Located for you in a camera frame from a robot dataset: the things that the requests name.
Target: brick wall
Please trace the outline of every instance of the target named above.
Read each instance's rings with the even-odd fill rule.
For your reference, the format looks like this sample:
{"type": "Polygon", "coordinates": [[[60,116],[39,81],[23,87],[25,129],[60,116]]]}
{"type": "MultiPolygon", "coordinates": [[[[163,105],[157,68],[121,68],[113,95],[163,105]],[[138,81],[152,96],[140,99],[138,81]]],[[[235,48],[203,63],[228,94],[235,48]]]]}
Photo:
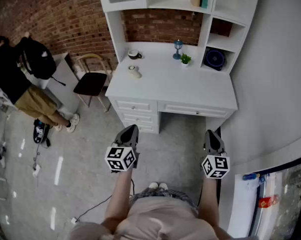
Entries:
{"type": "Polygon", "coordinates": [[[122,12],[125,38],[128,42],[172,43],[180,39],[197,46],[202,13],[174,9],[134,9],[122,12]]]}
{"type": "Polygon", "coordinates": [[[0,0],[0,35],[17,44],[26,31],[53,55],[96,53],[113,69],[118,63],[100,0],[0,0]]]}
{"type": "MultiPolygon", "coordinates": [[[[185,44],[197,45],[202,19],[202,13],[185,10],[122,12],[129,42],[172,43],[180,39],[185,44]]],[[[212,26],[223,28],[218,21],[212,26]]],[[[81,55],[96,53],[107,59],[113,70],[118,64],[100,0],[0,0],[0,35],[17,44],[26,31],[53,55],[69,52],[75,61],[81,55]]],[[[92,70],[101,69],[94,61],[87,64],[92,70]]]]}

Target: shorts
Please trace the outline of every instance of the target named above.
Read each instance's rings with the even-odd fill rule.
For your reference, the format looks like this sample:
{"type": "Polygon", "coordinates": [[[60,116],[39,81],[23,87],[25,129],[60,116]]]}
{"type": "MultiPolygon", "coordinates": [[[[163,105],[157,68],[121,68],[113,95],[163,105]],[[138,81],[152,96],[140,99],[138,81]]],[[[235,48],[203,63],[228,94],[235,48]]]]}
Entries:
{"type": "Polygon", "coordinates": [[[56,103],[33,84],[17,100],[15,107],[33,118],[52,116],[57,109],[56,103]]]}

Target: coffee cup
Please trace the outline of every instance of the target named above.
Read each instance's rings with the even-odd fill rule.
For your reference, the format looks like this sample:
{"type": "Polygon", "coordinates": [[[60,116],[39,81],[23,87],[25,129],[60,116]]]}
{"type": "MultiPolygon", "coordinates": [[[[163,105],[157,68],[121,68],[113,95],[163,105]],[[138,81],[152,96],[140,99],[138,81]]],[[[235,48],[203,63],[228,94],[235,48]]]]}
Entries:
{"type": "Polygon", "coordinates": [[[128,57],[132,60],[142,59],[143,56],[140,54],[138,50],[129,50],[128,51],[128,57]]]}

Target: black shirt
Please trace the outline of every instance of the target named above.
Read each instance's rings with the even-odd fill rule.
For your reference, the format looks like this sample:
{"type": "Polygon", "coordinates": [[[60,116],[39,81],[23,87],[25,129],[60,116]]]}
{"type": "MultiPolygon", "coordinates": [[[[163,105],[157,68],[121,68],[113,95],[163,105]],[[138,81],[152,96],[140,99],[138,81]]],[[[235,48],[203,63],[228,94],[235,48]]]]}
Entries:
{"type": "Polygon", "coordinates": [[[23,41],[15,47],[8,44],[0,47],[0,88],[13,104],[31,86],[31,82],[17,66],[17,59],[23,52],[23,41]]]}

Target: gray floor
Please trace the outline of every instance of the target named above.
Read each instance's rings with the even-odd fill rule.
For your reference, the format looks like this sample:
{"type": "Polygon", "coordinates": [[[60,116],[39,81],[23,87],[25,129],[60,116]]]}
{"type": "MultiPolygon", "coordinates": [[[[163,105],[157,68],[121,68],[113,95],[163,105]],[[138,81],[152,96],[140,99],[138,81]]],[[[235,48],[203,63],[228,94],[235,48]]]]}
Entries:
{"type": "MultiPolygon", "coordinates": [[[[93,100],[90,108],[81,106],[79,114],[74,133],[51,129],[51,147],[39,146],[41,170],[37,178],[32,175],[37,148],[33,142],[33,119],[18,111],[10,114],[5,127],[7,165],[5,171],[0,170],[8,181],[6,192],[0,193],[7,196],[6,201],[0,201],[0,223],[9,240],[62,240],[72,227],[72,217],[112,194],[117,175],[110,172],[104,155],[124,127],[114,109],[104,113],[98,100],[93,100]],[[21,150],[23,139],[25,145],[21,150]],[[63,163],[55,185],[60,156],[63,163]],[[52,207],[56,209],[54,230],[52,207]]],[[[4,126],[4,117],[0,126],[4,126]]],[[[160,134],[139,134],[140,156],[132,175],[135,192],[154,181],[166,182],[169,188],[184,191],[197,202],[202,184],[204,133],[204,117],[162,113],[160,134]]],[[[81,220],[100,223],[106,206],[105,203],[93,209],[81,220]]]]}

